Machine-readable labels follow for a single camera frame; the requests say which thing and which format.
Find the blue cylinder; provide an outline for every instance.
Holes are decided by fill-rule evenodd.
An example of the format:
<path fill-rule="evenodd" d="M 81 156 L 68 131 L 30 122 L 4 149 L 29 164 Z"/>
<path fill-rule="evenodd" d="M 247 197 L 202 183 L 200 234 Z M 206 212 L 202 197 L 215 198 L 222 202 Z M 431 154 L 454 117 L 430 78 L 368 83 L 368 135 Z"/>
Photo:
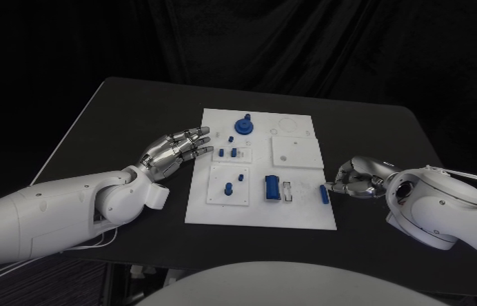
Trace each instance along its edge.
<path fill-rule="evenodd" d="M 225 194 L 229 196 L 232 194 L 232 184 L 231 182 L 226 183 Z"/>
<path fill-rule="evenodd" d="M 244 119 L 235 122 L 235 131 L 241 135 L 248 135 L 254 131 L 254 123 L 251 122 L 251 115 L 247 114 Z"/>

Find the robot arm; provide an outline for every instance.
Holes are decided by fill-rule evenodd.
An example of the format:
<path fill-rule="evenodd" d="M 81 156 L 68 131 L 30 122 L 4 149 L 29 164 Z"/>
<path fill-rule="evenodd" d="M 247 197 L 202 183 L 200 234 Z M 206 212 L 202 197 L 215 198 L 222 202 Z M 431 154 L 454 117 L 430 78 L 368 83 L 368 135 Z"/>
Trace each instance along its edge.
<path fill-rule="evenodd" d="M 140 162 L 105 172 L 32 185 L 0 199 L 0 263 L 61 252 L 134 220 L 144 205 L 160 210 L 169 189 L 157 182 L 180 164 L 213 151 L 199 148 L 208 127 L 163 136 Z M 95 221 L 95 209 L 102 219 Z"/>
<path fill-rule="evenodd" d="M 427 167 L 401 171 L 357 156 L 324 186 L 357 198 L 386 195 L 388 222 L 424 244 L 450 249 L 461 239 L 477 249 L 477 189 L 450 177 L 445 170 Z"/>

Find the black backdrop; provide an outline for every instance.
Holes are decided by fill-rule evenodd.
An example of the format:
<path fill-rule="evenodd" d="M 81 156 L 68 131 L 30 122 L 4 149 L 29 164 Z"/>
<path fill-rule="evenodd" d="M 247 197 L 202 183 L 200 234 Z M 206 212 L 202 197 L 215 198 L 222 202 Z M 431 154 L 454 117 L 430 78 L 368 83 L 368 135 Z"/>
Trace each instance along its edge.
<path fill-rule="evenodd" d="M 10 181 L 108 76 L 408 106 L 447 166 L 476 171 L 476 0 L 3 1 Z"/>

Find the circular hole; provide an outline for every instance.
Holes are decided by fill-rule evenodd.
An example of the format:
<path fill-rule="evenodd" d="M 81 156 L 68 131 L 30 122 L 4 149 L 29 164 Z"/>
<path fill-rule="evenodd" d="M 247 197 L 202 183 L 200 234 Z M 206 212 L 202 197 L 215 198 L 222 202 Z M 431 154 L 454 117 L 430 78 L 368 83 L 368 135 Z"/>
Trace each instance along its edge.
<path fill-rule="evenodd" d="M 398 198 L 405 198 L 409 196 L 409 194 L 412 193 L 414 190 L 414 185 L 409 181 L 405 181 L 404 183 L 401 183 L 401 185 L 398 186 L 398 189 L 395 190 L 395 196 Z"/>

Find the black table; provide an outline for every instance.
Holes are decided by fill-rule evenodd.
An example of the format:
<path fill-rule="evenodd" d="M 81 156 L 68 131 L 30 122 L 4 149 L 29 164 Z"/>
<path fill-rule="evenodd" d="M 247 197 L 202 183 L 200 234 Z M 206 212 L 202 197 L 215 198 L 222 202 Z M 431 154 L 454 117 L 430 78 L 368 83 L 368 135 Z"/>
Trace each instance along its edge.
<path fill-rule="evenodd" d="M 310 115 L 329 181 L 355 155 L 402 169 L 443 167 L 406 108 L 108 78 L 36 183 L 121 170 L 156 138 L 200 125 L 203 108 Z M 296 261 L 349 269 L 417 290 L 477 295 L 477 251 L 461 241 L 441 251 L 401 233 L 386 223 L 383 197 L 360 201 L 332 195 L 337 231 L 192 225 L 185 223 L 192 172 L 193 161 L 163 183 L 172 190 L 164 209 L 146 208 L 111 245 L 65 254 L 195 270 L 245 261 Z"/>

